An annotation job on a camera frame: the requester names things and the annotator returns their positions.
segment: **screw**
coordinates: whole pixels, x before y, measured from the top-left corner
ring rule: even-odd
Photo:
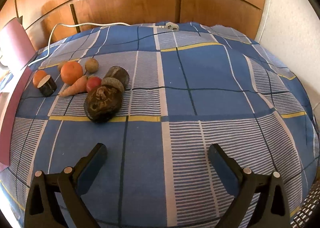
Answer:
[[[248,167],[245,167],[245,168],[243,169],[243,172],[246,173],[246,174],[248,174],[248,175],[252,173],[251,169],[248,168]]]
[[[35,172],[35,176],[41,176],[42,175],[42,171],[41,170],[38,170]]]
[[[273,172],[273,176],[278,178],[278,177],[280,177],[280,173],[275,171],[275,172]]]
[[[66,167],[64,170],[63,170],[64,173],[66,174],[69,174],[72,172],[72,167]]]

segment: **plaid fabric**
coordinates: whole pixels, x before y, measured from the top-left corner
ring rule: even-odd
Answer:
[[[212,143],[255,173],[277,170],[294,217],[319,163],[317,126],[297,77],[234,29],[187,23],[172,32],[153,26],[85,31],[52,44],[49,58],[32,65],[58,88],[44,98],[32,75],[20,100],[11,165],[0,173],[17,218],[23,223],[35,171],[74,166],[98,142],[107,146],[108,159],[82,200],[101,227],[214,227],[233,197],[207,157]],[[38,57],[46,53],[40,50]],[[85,94],[57,96],[67,87],[59,62],[84,66],[92,57],[100,65],[94,75],[103,77],[114,65],[130,75],[121,111],[103,125],[86,118]],[[240,227],[257,200],[255,195]],[[58,202],[73,227],[61,196]]]

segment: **small potato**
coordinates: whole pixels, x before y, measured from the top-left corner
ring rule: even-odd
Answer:
[[[66,63],[67,61],[62,61],[60,62],[60,64],[58,65],[58,71],[61,72],[61,68],[63,67],[63,65]]]
[[[99,69],[99,63],[95,58],[89,58],[84,64],[84,67],[87,72],[95,73]]]

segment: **blue tablecloth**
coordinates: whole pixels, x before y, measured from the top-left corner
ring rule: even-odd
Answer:
[[[316,175],[319,141],[294,73],[231,28],[152,26],[94,28],[53,44],[50,57],[31,66],[44,68],[58,88],[44,98],[31,75],[17,110],[0,187],[21,225],[34,173],[74,166],[98,142],[108,159],[82,200],[101,227],[213,227],[233,197],[208,160],[212,143],[255,173],[277,170],[292,216],[301,206]],[[92,57],[99,77],[114,65],[130,75],[121,111],[105,124],[86,118],[86,94],[57,95],[66,88],[57,64],[76,60],[84,67]]]

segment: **tomato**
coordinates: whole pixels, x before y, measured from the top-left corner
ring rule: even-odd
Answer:
[[[96,86],[100,86],[100,85],[101,85],[101,79],[99,77],[97,76],[89,77],[87,81],[87,92],[89,93]]]

